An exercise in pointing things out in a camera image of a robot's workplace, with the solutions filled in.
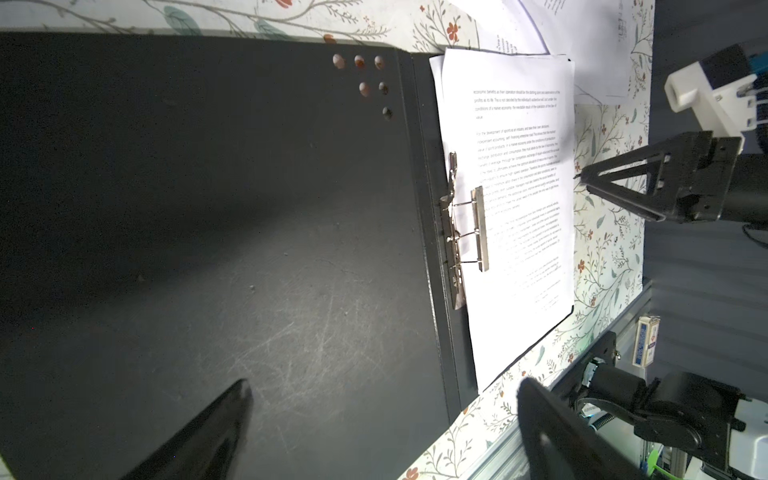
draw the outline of small box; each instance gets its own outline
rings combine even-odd
[[[642,316],[637,321],[632,365],[645,368],[654,361],[660,321],[661,319],[657,316]]]

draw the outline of metal clip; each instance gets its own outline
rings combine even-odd
[[[472,200],[463,204],[455,204],[456,194],[456,171],[457,160],[456,153],[449,154],[450,173],[449,187],[450,193],[440,198],[440,214],[442,217],[442,226],[445,232],[445,254],[448,257],[448,269],[451,276],[451,296],[453,297],[453,308],[458,310],[466,304],[464,293],[464,276],[462,273],[463,263],[477,263],[481,272],[487,272],[488,264],[488,236],[485,232],[485,203],[483,199],[482,187],[472,190]],[[455,208],[465,205],[472,205],[472,213],[475,217],[475,229],[470,233],[459,233],[455,223]],[[458,240],[468,235],[475,235],[477,240],[477,260],[462,260],[459,252]]]

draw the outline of table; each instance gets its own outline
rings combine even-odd
[[[633,0],[627,102],[576,107],[578,172],[644,145],[650,113],[654,0]],[[442,0],[4,0],[0,28],[111,34],[232,35],[385,43],[408,51],[476,48],[477,26]],[[631,179],[639,186],[641,178]],[[458,416],[402,477],[458,478],[513,424],[518,383],[551,383],[642,290],[644,223],[574,185],[575,311]]]

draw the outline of paper sheet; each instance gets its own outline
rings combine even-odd
[[[463,266],[483,390],[573,305],[573,63],[449,49],[439,77],[456,201],[480,185],[485,192],[490,269]],[[459,230],[472,231],[472,209],[455,212]],[[460,250],[476,258],[474,238]]]
[[[516,6],[518,0],[503,0]],[[626,0],[519,0],[553,55],[575,63],[576,103],[620,104],[629,89]]]
[[[547,53],[538,30],[518,0],[504,5],[502,0],[451,0],[478,22],[480,50],[506,54],[540,55]]]

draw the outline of scratched black surface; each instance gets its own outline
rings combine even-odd
[[[395,478],[447,428],[397,54],[265,44],[3,37],[19,478],[119,478],[241,377],[236,478]]]

